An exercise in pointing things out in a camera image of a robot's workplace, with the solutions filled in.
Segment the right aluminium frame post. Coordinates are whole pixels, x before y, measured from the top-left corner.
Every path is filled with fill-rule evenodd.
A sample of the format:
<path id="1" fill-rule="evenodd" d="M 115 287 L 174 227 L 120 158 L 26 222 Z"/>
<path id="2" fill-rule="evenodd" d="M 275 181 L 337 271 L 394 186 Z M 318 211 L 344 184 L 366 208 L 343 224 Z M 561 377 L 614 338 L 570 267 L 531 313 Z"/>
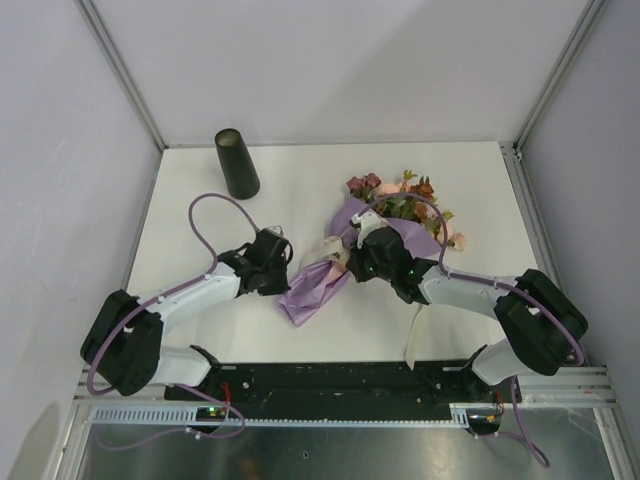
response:
<path id="1" fill-rule="evenodd" d="M 586 2 L 550 74 L 536 97 L 533 107 L 527 114 L 522 127 L 512 142 L 515 151 L 521 151 L 530 140 L 546 110 L 569 74 L 573 64 L 586 47 L 590 36 L 609 4 L 610 1 L 607 0 L 590 0 Z"/>

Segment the left aluminium frame post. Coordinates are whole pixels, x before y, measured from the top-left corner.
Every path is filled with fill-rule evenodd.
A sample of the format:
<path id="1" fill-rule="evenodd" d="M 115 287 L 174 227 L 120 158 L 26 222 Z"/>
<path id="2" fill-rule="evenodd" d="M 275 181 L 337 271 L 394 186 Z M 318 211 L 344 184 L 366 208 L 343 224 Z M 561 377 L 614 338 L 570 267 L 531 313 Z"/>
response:
<path id="1" fill-rule="evenodd" d="M 143 129 L 156 150 L 162 153 L 167 148 L 167 144 L 96 2 L 92 0 L 76 0 L 74 4 L 78 8 Z"/>

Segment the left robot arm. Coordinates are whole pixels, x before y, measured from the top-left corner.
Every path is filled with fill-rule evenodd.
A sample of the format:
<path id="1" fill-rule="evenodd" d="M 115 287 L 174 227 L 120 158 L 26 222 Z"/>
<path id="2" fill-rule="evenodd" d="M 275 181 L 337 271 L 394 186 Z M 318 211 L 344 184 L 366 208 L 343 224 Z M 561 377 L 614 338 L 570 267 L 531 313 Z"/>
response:
<path id="1" fill-rule="evenodd" d="M 253 241 L 218 255 L 209 270 L 163 292 L 139 297 L 117 290 L 104 301 L 80 356 L 109 384 L 107 392 L 131 396 L 149 384 L 181 384 L 210 399 L 221 387 L 217 360 L 197 345 L 168 346 L 165 337 L 217 304 L 251 293 L 285 293 L 292 257 L 290 242 L 265 228 Z"/>

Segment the purple wrapping paper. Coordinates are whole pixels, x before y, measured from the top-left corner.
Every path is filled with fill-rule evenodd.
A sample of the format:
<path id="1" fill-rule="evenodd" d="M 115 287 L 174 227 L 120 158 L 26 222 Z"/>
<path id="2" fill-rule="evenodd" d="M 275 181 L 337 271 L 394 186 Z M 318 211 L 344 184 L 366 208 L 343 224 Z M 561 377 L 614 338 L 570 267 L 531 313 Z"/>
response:
<path id="1" fill-rule="evenodd" d="M 350 254 L 352 245 L 356 243 L 357 233 L 350 226 L 349 220 L 364 207 L 365 203 L 361 203 L 354 197 L 347 199 L 329 222 L 325 230 L 325 239 L 330 236 L 341 237 L 343 246 Z M 441 246 L 420 226 L 409 227 L 408 221 L 397 219 L 387 219 L 386 222 L 401 235 L 406 248 L 413 256 L 428 257 L 441 250 Z M 319 252 L 322 244 L 323 242 L 303 257 L 299 263 L 298 274 L 289 282 L 289 290 L 277 300 L 280 310 L 297 327 L 303 325 L 319 311 L 349 279 L 348 272 L 336 282 L 327 282 L 326 277 L 331 262 L 322 260 L 322 253 Z"/>

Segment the black conical vase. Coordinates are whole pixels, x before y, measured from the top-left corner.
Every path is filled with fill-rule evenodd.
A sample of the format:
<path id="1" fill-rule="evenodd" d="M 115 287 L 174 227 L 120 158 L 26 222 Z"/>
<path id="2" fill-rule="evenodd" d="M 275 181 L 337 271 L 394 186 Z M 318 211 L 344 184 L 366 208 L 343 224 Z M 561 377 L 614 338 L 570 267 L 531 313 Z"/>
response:
<path id="1" fill-rule="evenodd" d="M 238 200 L 254 197 L 260 180 L 241 133 L 226 128 L 215 135 L 214 142 L 229 194 Z"/>

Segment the aluminium frame post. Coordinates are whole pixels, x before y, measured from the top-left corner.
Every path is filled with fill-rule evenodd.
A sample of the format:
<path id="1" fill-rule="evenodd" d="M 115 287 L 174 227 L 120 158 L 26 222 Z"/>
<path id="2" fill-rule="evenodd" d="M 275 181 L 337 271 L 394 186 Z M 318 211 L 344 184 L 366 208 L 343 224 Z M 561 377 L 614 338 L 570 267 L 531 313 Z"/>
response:
<path id="1" fill-rule="evenodd" d="M 527 114 L 522 127 L 512 142 L 515 151 L 521 151 L 530 140 L 546 110 L 569 74 L 573 64 L 586 47 L 590 36 L 609 4 L 610 1 L 607 0 L 590 0 L 586 2 L 550 74 L 536 97 L 533 107 Z"/>
<path id="2" fill-rule="evenodd" d="M 143 129 L 156 150 L 162 153 L 167 148 L 167 144 L 96 2 L 92 0 L 76 0 L 74 4 L 78 8 Z"/>

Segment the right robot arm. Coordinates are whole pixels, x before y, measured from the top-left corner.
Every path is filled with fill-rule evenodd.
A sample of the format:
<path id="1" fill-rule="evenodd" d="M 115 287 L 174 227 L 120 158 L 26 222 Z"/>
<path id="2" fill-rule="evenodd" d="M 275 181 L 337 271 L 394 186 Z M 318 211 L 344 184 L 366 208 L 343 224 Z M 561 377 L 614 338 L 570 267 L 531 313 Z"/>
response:
<path id="1" fill-rule="evenodd" d="M 360 233 L 347 269 L 358 283 L 386 281 L 408 304 L 456 307 L 500 324 L 506 338 L 474 353 L 461 376 L 462 391 L 473 401 L 486 400 L 499 383 L 523 372 L 553 376 L 570 356 L 577 366 L 585 362 L 580 340 L 588 322 L 539 270 L 491 277 L 450 269 L 441 260 L 412 256 L 391 227 Z"/>

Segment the artificial flower bunch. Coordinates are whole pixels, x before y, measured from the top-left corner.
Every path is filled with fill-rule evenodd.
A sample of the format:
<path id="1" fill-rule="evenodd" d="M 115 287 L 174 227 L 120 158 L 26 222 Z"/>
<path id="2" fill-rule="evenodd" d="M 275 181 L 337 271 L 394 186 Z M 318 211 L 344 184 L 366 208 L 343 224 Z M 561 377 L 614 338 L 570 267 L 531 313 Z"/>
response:
<path id="1" fill-rule="evenodd" d="M 361 203 L 374 203 L 373 211 L 385 219 L 409 222 L 420 226 L 439 245 L 464 251 L 466 236 L 450 223 L 454 213 L 437 205 L 435 189 L 428 176 L 418 176 L 404 170 L 399 182 L 383 182 L 375 173 L 352 177 L 346 182 L 349 194 Z"/>

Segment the pink wrapping paper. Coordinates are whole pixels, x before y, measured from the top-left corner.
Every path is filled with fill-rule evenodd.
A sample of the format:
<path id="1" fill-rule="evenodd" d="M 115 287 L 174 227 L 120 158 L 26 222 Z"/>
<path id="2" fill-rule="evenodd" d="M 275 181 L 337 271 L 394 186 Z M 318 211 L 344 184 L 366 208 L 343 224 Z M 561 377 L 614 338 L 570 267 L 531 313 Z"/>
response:
<path id="1" fill-rule="evenodd" d="M 327 273 L 326 280 L 328 283 L 333 283 L 342 279 L 347 273 L 348 271 L 343 264 L 332 262 Z"/>

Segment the cream printed ribbon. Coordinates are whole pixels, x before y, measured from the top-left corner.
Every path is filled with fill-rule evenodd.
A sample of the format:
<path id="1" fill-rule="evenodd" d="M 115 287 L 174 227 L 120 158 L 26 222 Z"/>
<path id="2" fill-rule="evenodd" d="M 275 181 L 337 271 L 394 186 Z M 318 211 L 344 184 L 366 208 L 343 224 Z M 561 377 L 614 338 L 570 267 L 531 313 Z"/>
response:
<path id="1" fill-rule="evenodd" d="M 332 262 L 338 262 L 346 267 L 346 262 L 349 259 L 349 253 L 343 246 L 342 238 L 339 236 L 330 236 L 323 241 L 322 247 L 319 250 L 322 253 L 322 260 Z M 415 368 L 416 363 L 416 349 L 417 349 L 417 330 L 419 315 L 422 312 L 423 307 L 419 306 L 411 321 L 411 327 L 407 337 L 407 342 L 404 350 L 404 361 L 411 371 Z"/>

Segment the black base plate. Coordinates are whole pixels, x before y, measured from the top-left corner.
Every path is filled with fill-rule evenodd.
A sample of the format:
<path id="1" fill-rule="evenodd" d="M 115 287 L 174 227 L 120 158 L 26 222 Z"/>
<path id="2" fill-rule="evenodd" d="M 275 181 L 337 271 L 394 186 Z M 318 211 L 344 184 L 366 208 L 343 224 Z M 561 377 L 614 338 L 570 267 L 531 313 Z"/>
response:
<path id="1" fill-rule="evenodd" d="M 453 403 L 519 402 L 506 379 L 487 386 L 472 376 L 464 360 L 403 362 L 239 363 L 214 366 L 196 389 L 231 401 L 243 415 L 252 412 L 372 413 L 398 407 L 412 412 Z"/>

